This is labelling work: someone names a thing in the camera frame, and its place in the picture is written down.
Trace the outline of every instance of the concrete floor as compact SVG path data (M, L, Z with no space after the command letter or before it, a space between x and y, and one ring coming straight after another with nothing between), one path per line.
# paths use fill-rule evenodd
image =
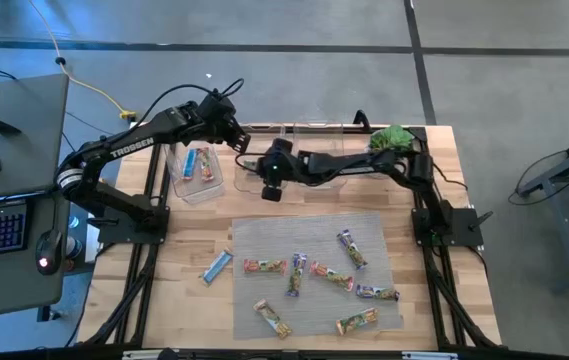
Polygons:
M54 32L70 40L411 44L401 0L36 3ZM423 46L569 49L569 0L413 3ZM0 4L0 38L46 40L47 34L28 3L7 1ZM241 122L350 122L361 108L376 123L426 123L411 54L73 50L64 56L79 78L137 111L175 84L222 87L244 77L245 87L233 98ZM51 50L0 49L0 68L20 77L56 73L53 58ZM550 211L545 204L506 202L528 164L569 146L569 56L425 56L425 65L437 124L454 127L470 198L480 212L495 211L483 233L504 344L569 355L569 292L550 290L568 267ZM157 109L201 97L186 91ZM86 89L71 86L68 110L110 132L126 126L107 101ZM76 146L99 136L69 117L65 131ZM68 321L36 324L30 310L1 315L0 351L65 343L88 282L66 279L56 307L70 314ZM25 330L15 336L15 328Z

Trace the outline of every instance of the computer mouse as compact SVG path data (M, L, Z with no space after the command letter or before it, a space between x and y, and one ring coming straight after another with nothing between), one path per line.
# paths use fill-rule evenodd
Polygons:
M62 233L49 230L37 239L35 245L35 262L37 271L42 275L52 275L57 272L62 263Z

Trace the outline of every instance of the wooden table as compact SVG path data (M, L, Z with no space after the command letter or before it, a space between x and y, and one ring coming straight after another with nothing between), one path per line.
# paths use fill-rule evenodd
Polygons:
M448 126L426 127L428 144L435 162L451 180L464 181L453 130ZM273 135L255 134L249 150L265 150ZM345 153L362 152L369 135L344 135ZM307 350L403 350L436 349L435 334L424 261L413 240L410 210L413 197L390 179L353 176L339 193L308 190L288 184L282 202L261 200L259 195L235 189L235 153L218 146L226 193L198 205L188 205L172 189L169 234L160 247L148 312L144 348L242 348ZM141 194L151 150L137 152L122 160L117 187L130 194ZM156 192L162 171L158 169ZM444 198L453 206L468 204L459 185L446 183L436 174ZM322 215L379 211L384 238L396 288L402 294L400 313L404 328L399 330L360 331L352 336L290 336L233 340L233 274L227 266L205 287L198 276L224 248L233 248L231 222L234 218ZM124 289L132 246L119 244L97 261L78 340L93 335L115 308ZM482 263L466 248L451 248L457 293L461 303L485 334L496 343L500 336L491 295ZM146 258L142 254L141 263ZM454 339L450 312L442 300L449 339ZM137 303L132 306L127 335L135 326Z

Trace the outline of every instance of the gray desk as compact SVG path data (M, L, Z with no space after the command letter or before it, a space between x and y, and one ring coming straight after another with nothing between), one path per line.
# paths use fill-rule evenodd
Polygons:
M23 132L0 134L0 197L54 188L67 87L64 75L0 82L0 120ZM66 233L69 203L59 193L31 201L26 250L0 254L0 314L55 303L62 293L64 265L53 275L41 275L35 244L52 227Z

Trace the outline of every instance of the green object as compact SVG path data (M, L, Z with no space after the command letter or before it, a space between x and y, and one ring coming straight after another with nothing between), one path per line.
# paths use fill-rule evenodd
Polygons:
M372 150L397 149L410 150L413 135L399 125L391 125L371 136Z

